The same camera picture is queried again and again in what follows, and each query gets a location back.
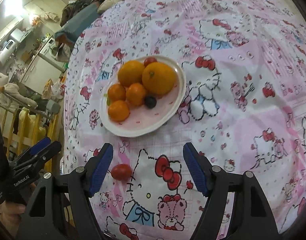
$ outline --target human hand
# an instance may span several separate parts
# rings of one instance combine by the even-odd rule
[[[34,183],[30,185],[31,193],[35,187],[36,185]],[[17,230],[19,229],[21,223],[20,214],[25,212],[25,208],[25,205],[8,201],[4,201],[0,206],[0,222],[13,237],[16,236]]]

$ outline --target tablecloth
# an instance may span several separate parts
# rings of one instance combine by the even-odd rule
[[[126,61],[154,54],[184,69],[184,100],[157,131],[117,137],[99,118],[103,87]],[[280,232],[302,212],[306,23],[278,0],[122,0],[81,34],[67,78],[62,173],[84,165],[105,142],[114,147],[101,190],[91,198],[106,233],[189,239],[206,198],[183,160],[188,141],[227,172],[254,172]],[[134,171],[127,183],[110,175],[119,163]],[[218,239],[226,234],[232,202],[233,193]]]

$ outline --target red cherry tomato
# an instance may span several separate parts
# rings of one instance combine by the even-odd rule
[[[132,168],[127,164],[117,164],[111,170],[111,176],[116,180],[128,180],[132,173]]]
[[[147,65],[153,63],[153,62],[157,62],[156,58],[154,57],[148,57],[144,60],[144,66],[147,67]]]

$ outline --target white plate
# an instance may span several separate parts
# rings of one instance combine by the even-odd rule
[[[177,74],[174,88],[161,98],[156,98],[157,103],[153,109],[146,106],[130,106],[130,116],[123,122],[111,121],[108,115],[107,93],[111,85],[118,83],[117,73],[112,76],[110,82],[104,87],[100,100],[100,118],[111,133],[122,137],[137,137],[155,131],[167,122],[179,108],[186,91],[185,73],[174,60],[168,57],[153,55],[158,62],[165,63],[173,68]],[[147,57],[137,58],[139,62],[144,62]]]

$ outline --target screw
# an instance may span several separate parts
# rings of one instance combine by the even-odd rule
[[[51,176],[52,176],[52,174],[49,173],[49,172],[47,172],[47,173],[44,174],[43,177],[44,177],[45,179],[49,179]]]
[[[220,167],[220,166],[213,166],[213,167],[212,167],[212,170],[213,170],[214,172],[220,172],[220,171],[221,171],[221,167]]]
[[[81,173],[84,171],[84,167],[83,166],[79,166],[75,169],[76,172]]]
[[[245,175],[246,175],[247,177],[249,177],[249,178],[251,178],[251,177],[254,176],[254,174],[253,174],[251,171],[245,172]]]

